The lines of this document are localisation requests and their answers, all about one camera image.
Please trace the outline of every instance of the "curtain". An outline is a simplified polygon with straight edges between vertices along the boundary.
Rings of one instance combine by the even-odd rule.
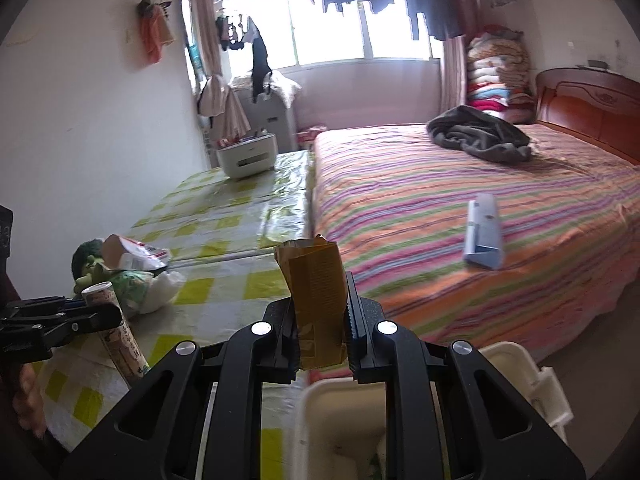
[[[465,37],[444,41],[444,54],[440,60],[440,113],[466,102],[466,47]]]
[[[217,139],[237,139],[251,126],[238,96],[222,78],[220,40],[213,0],[190,0],[196,44],[207,84],[198,99],[198,113],[212,117],[211,132]]]
[[[466,102],[466,45],[480,29],[479,0],[456,0],[464,36],[444,41],[440,60],[440,113]]]

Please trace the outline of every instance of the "yellow checkered tablecloth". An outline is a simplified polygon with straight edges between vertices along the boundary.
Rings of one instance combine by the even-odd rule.
[[[216,168],[197,173],[137,222],[129,236],[171,250],[174,268],[194,258],[272,248],[310,236],[309,152],[284,153],[275,171],[231,180]]]
[[[175,304],[135,318],[131,327],[150,365],[176,343],[228,339],[262,319],[270,301],[289,295],[271,248],[310,235],[312,161],[308,152],[278,156],[275,171],[240,181],[221,171],[199,173],[169,193],[128,234],[170,248],[186,278]],[[75,447],[127,392],[97,336],[78,338],[36,364],[47,423]],[[293,411],[304,374],[291,386],[265,384],[262,478],[286,476]]]

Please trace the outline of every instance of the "cylindrical container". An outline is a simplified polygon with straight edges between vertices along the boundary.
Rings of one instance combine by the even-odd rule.
[[[113,303],[120,307],[111,282],[87,287],[82,291],[82,297],[89,306]],[[149,371],[149,365],[131,333],[124,314],[120,326],[98,332],[98,336],[129,388]]]

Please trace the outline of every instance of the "white wall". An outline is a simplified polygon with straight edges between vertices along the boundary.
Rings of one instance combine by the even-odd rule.
[[[640,41],[612,0],[518,0],[485,8],[484,21],[524,31],[535,73],[601,59],[640,81]]]
[[[440,65],[421,60],[351,60],[282,69],[302,86],[298,128],[424,123],[439,113]]]
[[[208,167],[177,41],[146,66],[139,0],[30,0],[0,46],[0,203],[24,298],[69,294],[71,256]]]

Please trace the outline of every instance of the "bed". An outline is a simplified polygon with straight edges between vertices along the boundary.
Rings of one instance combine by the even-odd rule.
[[[640,267],[640,84],[562,69],[538,77],[532,161],[445,150],[423,124],[316,139],[316,232],[359,293],[426,340],[524,345],[540,360],[615,307]],[[462,262],[466,209],[498,199],[506,261]]]

